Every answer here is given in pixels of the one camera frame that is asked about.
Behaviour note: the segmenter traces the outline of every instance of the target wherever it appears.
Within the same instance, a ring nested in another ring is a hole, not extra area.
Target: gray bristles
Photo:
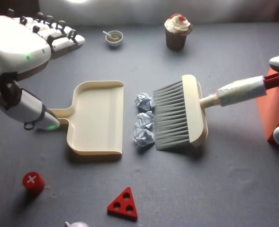
[[[182,81],[154,91],[153,98],[156,149],[190,144]]]

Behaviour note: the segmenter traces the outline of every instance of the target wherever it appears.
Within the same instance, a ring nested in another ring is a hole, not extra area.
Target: cupcake
[[[164,23],[166,28],[166,43],[173,51],[180,51],[186,42],[187,35],[193,30],[193,26],[179,13],[170,16]]]

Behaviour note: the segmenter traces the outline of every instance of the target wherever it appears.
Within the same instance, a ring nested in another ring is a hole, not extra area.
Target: crumpled paper ball
[[[152,124],[154,124],[154,114],[152,111],[148,111],[146,113],[139,113],[137,115],[138,120],[135,123],[137,128],[144,129],[150,128]]]
[[[133,140],[141,147],[145,147],[155,142],[155,136],[147,129],[136,128],[133,132]]]
[[[143,110],[151,110],[155,106],[155,102],[152,97],[149,97],[147,93],[140,93],[136,96],[135,100],[137,108]]]

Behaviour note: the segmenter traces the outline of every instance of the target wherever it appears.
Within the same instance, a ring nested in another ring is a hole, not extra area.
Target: small bowl
[[[124,35],[120,31],[110,31],[109,34],[117,34],[119,35],[120,39],[118,41],[110,41],[108,40],[108,36],[106,35],[106,41],[110,46],[119,46],[121,44],[122,39],[124,38]]]

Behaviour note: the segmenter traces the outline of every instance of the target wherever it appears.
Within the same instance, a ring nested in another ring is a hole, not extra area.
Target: red triangle block
[[[110,205],[108,205],[107,210],[110,215],[137,221],[137,212],[131,188],[127,187]]]

